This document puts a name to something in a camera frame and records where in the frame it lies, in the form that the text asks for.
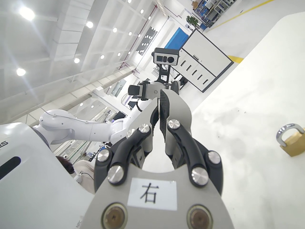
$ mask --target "padlock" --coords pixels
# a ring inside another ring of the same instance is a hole
[[[282,136],[289,129],[296,129],[298,132],[283,141]],[[276,140],[280,147],[291,157],[298,156],[305,151],[305,129],[298,124],[291,123],[282,127],[276,134]]]

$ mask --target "yellow floor line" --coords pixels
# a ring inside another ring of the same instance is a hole
[[[244,60],[244,58],[239,58],[239,57],[234,57],[234,56],[228,56],[228,57],[229,57],[229,59],[231,59],[233,62],[239,63],[239,64]]]
[[[243,14],[246,14],[246,13],[249,12],[249,11],[252,11],[252,10],[254,10],[254,9],[257,9],[257,8],[263,6],[263,5],[267,4],[267,3],[270,3],[270,2],[272,2],[272,1],[274,1],[274,0],[265,1],[265,2],[263,2],[263,3],[261,3],[261,4],[257,5],[257,6],[255,6],[255,7],[253,7],[253,8],[251,8],[251,9],[249,9],[249,10],[246,10],[246,11],[244,11],[244,12],[238,14],[237,16],[232,17],[231,19],[229,19],[229,20],[227,20],[227,21],[225,21],[225,22],[223,22],[223,23],[221,23],[221,24],[215,26],[215,27],[212,28],[211,30],[216,29],[217,27],[219,27],[219,26],[221,26],[221,25],[223,25],[223,24],[225,24],[225,23],[227,23],[227,22],[229,22],[229,21],[231,21],[231,20],[233,20],[233,19],[235,19],[235,18],[237,18],[237,17],[239,17],[239,16],[241,16],[241,15],[243,15]]]

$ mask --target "padlock shackle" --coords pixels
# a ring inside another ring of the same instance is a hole
[[[281,127],[281,129],[278,131],[278,133],[276,134],[276,140],[278,141],[279,144],[281,144],[283,147],[286,147],[287,144],[283,141],[282,139],[282,136],[283,134],[289,130],[289,129],[296,129],[298,130],[301,134],[304,134],[305,131],[304,129],[298,125],[298,124],[295,124],[295,123],[291,123],[291,124],[287,124],[283,127]]]

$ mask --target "person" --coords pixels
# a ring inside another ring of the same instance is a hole
[[[70,163],[67,159],[61,156],[56,156],[56,158],[70,175],[74,173],[74,168],[72,163]]]
[[[94,190],[94,161],[79,160],[74,165],[75,172],[81,175],[80,185],[88,192],[95,194]]]

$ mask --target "camera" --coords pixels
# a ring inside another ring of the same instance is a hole
[[[152,56],[153,62],[155,64],[175,66],[178,64],[179,50],[155,48],[155,51],[152,53]]]

